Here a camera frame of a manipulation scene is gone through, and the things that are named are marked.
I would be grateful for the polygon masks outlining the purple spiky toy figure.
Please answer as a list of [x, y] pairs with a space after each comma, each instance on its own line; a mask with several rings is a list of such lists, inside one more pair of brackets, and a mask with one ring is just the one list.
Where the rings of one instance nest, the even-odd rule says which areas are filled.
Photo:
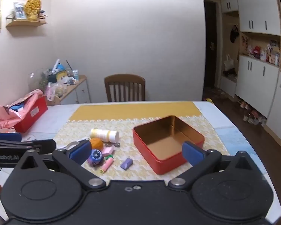
[[97, 166], [100, 165], [103, 161], [103, 155], [102, 152], [98, 149], [92, 149], [91, 155], [87, 159], [87, 162], [90, 166]]

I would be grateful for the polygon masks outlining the round tin with lid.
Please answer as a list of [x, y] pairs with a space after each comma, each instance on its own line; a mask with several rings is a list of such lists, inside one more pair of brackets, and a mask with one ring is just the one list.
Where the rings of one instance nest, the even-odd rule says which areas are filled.
[[78, 144], [80, 144], [79, 141], [73, 141], [73, 142], [70, 142], [69, 144], [67, 144], [64, 148], [65, 148], [66, 150], [69, 150], [69, 149], [75, 147], [75, 146], [78, 145]]

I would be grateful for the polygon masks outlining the pink plastic bag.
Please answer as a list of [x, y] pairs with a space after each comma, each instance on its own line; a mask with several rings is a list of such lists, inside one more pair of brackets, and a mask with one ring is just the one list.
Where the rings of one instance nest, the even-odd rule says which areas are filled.
[[40, 97], [44, 97], [44, 94], [40, 89], [36, 89], [10, 105], [0, 106], [0, 131], [14, 129]]

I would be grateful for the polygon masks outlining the red cardboard box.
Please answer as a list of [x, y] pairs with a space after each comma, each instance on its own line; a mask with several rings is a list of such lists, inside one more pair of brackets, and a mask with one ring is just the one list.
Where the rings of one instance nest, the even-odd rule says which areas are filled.
[[45, 97], [40, 97], [28, 111], [24, 119], [14, 126], [16, 132], [25, 133], [47, 111], [48, 106]]

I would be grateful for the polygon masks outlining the purple candy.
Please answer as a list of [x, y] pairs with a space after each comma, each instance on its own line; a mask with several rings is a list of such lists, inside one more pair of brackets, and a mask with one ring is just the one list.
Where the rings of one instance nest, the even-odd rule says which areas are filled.
[[127, 158], [121, 165], [120, 167], [123, 169], [123, 170], [127, 170], [129, 169], [133, 164], [133, 160], [130, 159], [130, 158]]

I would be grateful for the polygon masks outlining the yellow houndstooth table mat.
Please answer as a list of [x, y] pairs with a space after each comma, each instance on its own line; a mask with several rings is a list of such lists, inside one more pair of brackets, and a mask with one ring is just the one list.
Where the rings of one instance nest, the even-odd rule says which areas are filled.
[[190, 168], [182, 157], [185, 141], [228, 154], [194, 102], [53, 106], [32, 125], [29, 133], [38, 139], [53, 138], [62, 147], [89, 137], [94, 128], [119, 133], [120, 145], [114, 150], [114, 162], [106, 172], [82, 163], [87, 172], [105, 181], [169, 181]]

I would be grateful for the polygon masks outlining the red square metal tin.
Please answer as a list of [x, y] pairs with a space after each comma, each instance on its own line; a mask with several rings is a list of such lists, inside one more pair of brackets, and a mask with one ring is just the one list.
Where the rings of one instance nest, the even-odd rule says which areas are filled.
[[185, 141], [202, 148], [205, 137], [174, 115], [133, 128], [135, 147], [157, 175], [168, 173], [186, 162], [182, 156]]

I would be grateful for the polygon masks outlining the small photo frame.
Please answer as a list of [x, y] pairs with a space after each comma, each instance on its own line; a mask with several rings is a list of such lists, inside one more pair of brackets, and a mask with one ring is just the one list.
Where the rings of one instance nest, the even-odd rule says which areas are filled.
[[26, 20], [26, 14], [24, 11], [24, 4], [14, 3], [14, 19], [15, 20]]

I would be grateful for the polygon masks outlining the orange fruit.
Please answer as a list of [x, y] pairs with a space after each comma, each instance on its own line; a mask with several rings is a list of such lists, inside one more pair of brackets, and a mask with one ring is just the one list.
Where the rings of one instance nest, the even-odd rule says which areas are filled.
[[104, 143], [99, 138], [91, 138], [90, 139], [92, 149], [97, 149], [102, 151], [104, 149]]

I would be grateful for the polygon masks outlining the white drawer sideboard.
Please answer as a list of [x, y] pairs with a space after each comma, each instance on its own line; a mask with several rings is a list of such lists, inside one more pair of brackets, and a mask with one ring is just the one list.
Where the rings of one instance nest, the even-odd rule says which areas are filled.
[[85, 75], [80, 75], [79, 78], [78, 84], [67, 86], [67, 91], [62, 97], [55, 96], [53, 101], [46, 100], [47, 105], [55, 106], [91, 103], [87, 77]]

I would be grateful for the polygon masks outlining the wooden wall shelf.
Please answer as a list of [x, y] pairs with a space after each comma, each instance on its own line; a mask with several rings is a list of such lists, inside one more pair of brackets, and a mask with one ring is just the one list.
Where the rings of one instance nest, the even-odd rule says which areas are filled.
[[30, 21], [30, 20], [13, 20], [12, 22], [8, 23], [6, 27], [11, 27], [11, 26], [33, 26], [33, 27], [38, 27], [45, 25], [46, 22], [41, 22], [41, 21]]

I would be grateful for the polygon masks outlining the silver nail clipper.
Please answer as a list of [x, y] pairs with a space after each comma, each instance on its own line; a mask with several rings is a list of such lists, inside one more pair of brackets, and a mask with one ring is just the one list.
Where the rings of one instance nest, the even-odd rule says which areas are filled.
[[120, 147], [120, 143], [104, 142], [104, 146], [105, 147], [111, 147], [111, 146]]

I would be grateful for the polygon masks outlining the pink tube candy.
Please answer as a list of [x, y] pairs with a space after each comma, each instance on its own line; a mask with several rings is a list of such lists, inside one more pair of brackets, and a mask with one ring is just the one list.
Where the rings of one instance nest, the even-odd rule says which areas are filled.
[[109, 167], [113, 164], [113, 162], [114, 159], [112, 157], [108, 158], [101, 166], [100, 172], [105, 173], [109, 169]]

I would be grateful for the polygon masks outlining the white yellow supplement bottle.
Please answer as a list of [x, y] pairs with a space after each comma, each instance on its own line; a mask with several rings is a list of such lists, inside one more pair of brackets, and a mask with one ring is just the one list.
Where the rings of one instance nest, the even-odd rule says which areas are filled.
[[119, 143], [119, 132], [115, 130], [102, 130], [99, 128], [92, 128], [90, 131], [90, 138], [99, 138], [103, 142]]

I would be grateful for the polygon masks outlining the pink eraser block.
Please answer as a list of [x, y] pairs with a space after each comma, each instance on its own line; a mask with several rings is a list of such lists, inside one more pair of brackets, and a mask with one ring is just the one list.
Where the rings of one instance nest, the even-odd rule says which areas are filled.
[[115, 150], [115, 146], [111, 145], [109, 147], [104, 147], [103, 150], [101, 151], [103, 156], [109, 156], [113, 154], [113, 151]]

